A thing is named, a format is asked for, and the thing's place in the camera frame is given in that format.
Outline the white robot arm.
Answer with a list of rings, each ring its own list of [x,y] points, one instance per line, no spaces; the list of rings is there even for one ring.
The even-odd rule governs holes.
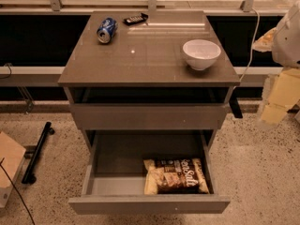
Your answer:
[[[259,121],[277,125],[300,100],[300,1],[272,28],[256,40],[253,49],[270,52],[273,61],[283,66],[265,93]]]

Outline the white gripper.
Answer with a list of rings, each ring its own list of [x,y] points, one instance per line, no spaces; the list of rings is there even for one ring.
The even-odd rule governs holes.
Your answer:
[[[252,48],[261,53],[271,52],[274,44],[276,27],[270,29],[253,43]],[[268,102],[274,83],[276,87],[273,94],[273,102]],[[300,99],[300,70],[296,68],[282,71],[277,75],[269,75],[263,85],[262,101],[257,111],[257,126],[259,129],[274,129],[286,115],[279,106],[292,108]]]

